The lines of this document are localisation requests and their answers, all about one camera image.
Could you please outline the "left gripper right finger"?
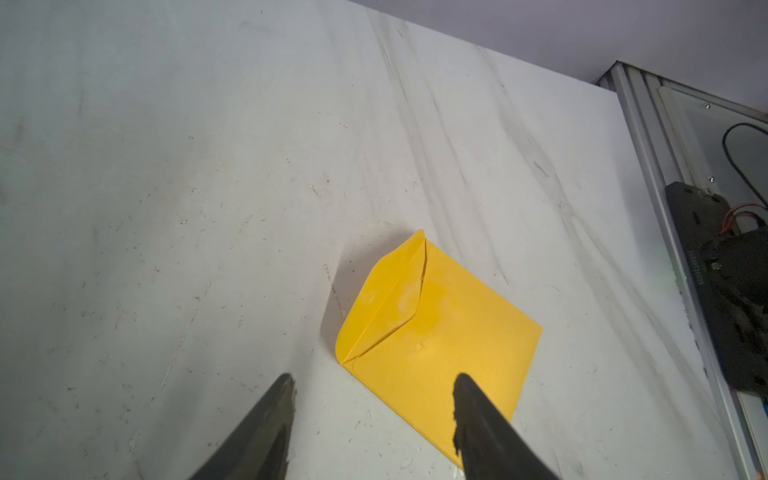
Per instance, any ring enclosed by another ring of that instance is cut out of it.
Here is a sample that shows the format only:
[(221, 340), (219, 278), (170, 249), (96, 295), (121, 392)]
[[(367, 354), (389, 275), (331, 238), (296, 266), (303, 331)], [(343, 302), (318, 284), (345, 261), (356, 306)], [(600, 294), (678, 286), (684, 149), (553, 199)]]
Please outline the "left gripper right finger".
[(466, 373), (453, 388), (454, 446), (468, 479), (554, 479), (510, 423)]

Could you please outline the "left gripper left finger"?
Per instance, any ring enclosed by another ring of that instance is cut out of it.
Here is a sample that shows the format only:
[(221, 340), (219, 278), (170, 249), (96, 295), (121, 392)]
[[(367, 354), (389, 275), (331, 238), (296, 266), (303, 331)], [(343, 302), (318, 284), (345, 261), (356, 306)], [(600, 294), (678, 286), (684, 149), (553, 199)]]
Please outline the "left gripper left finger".
[(194, 479), (283, 479), (295, 415), (295, 380), (281, 374), (192, 475)]

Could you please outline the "yellow envelope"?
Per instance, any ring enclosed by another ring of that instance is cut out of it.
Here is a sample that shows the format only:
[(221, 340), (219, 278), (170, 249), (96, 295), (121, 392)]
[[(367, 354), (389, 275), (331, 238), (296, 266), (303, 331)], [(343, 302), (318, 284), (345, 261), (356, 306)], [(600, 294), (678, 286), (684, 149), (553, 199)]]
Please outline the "yellow envelope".
[(541, 326), (417, 231), (373, 267), (337, 361), (456, 466), (453, 387), (469, 375), (511, 420)]

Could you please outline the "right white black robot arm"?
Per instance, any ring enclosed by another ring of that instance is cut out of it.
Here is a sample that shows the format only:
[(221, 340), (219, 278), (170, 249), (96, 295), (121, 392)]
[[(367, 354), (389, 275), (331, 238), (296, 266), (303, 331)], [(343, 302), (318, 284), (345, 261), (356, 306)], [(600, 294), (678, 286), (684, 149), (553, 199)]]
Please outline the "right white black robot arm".
[(726, 382), (767, 395), (767, 229), (711, 240), (703, 247), (712, 291), (709, 330)]

